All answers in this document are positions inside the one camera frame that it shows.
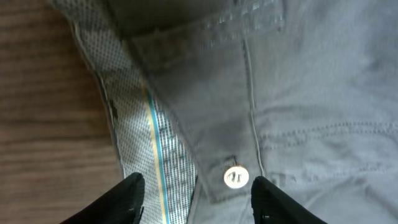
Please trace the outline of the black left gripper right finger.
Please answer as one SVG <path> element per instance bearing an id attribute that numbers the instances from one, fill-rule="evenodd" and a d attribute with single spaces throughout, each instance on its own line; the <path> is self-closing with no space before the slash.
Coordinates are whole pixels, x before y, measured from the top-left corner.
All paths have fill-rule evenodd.
<path id="1" fill-rule="evenodd" d="M 251 207 L 255 224 L 326 224 L 263 176 L 253 181 Z"/>

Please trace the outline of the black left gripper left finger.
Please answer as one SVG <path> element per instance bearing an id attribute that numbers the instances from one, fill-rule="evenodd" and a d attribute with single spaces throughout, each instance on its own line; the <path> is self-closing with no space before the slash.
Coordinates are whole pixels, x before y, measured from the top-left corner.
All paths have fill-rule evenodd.
<path id="1" fill-rule="evenodd" d="M 140 224 L 145 179 L 134 172 L 62 224 Z"/>

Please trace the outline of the grey shorts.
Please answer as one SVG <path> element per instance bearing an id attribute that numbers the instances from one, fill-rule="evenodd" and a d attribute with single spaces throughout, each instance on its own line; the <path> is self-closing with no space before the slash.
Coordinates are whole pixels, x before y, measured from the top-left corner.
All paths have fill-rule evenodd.
<path id="1" fill-rule="evenodd" d="M 263 176 L 326 223 L 397 222 L 396 1 L 53 1 L 143 223 L 254 223 Z"/>

